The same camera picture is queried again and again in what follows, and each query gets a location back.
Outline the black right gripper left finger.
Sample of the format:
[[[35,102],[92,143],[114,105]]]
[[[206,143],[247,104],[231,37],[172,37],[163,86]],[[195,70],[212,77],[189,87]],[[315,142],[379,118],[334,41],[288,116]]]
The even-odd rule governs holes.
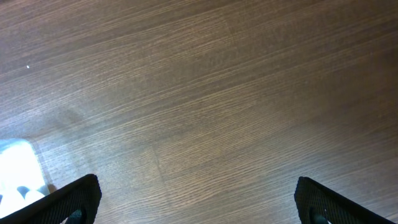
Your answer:
[[[85,175],[4,217],[2,224],[94,224],[102,197],[98,177]]]

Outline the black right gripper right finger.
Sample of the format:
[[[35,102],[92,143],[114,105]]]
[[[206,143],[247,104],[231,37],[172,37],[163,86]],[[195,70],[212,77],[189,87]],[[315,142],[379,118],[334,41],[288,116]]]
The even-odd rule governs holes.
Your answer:
[[[394,224],[308,177],[299,177],[294,193],[302,224]]]

